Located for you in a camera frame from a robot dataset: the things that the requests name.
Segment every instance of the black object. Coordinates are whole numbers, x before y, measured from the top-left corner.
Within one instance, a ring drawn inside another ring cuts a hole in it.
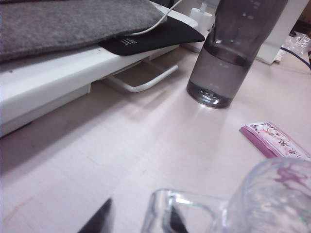
[[[114,218],[112,209],[112,199],[109,199],[78,233],[112,233]]]
[[[174,207],[172,207],[170,226],[176,233],[189,233],[180,217],[180,214]]]
[[[204,37],[194,28],[175,18],[167,17],[152,31],[136,36],[120,36],[103,41],[99,46],[117,55],[133,55],[189,42],[204,41]]]

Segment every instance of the desk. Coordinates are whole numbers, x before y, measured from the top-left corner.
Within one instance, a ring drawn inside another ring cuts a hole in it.
[[[304,64],[290,55],[280,65],[255,61],[231,106],[217,110],[186,92],[196,58],[184,48],[157,58],[180,69],[141,93],[95,82],[90,94],[1,139],[2,232],[76,233],[112,197],[114,232],[137,233],[162,187],[228,199],[265,159],[239,132],[247,123],[269,120],[311,151]],[[145,67],[123,74],[148,75]]]

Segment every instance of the glass cup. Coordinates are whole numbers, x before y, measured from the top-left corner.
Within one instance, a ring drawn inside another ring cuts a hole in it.
[[[198,102],[230,105],[288,0],[221,0],[187,85]]]
[[[257,165],[230,201],[155,191],[142,233],[310,233],[311,163],[275,158]]]

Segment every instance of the clear plastic bottle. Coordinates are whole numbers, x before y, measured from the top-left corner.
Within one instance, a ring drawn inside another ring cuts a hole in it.
[[[198,102],[230,105],[288,0],[221,0],[187,85]]]

